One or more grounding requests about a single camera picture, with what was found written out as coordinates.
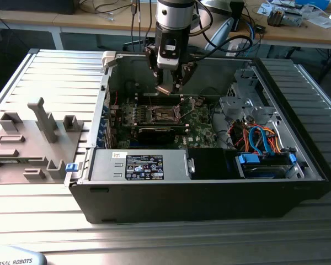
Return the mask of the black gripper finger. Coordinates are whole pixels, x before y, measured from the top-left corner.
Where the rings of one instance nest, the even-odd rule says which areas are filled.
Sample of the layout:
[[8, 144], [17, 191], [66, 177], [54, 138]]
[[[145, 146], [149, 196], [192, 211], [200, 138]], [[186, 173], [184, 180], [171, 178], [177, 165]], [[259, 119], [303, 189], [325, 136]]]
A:
[[196, 68], [196, 62], [188, 62], [179, 65], [178, 68], [173, 71], [173, 93], [178, 93], [180, 88], [191, 79]]
[[156, 79], [156, 86], [158, 86], [163, 82], [163, 70], [157, 65], [157, 56], [153, 47], [145, 47], [145, 55], [148, 62], [148, 67], [153, 72]]

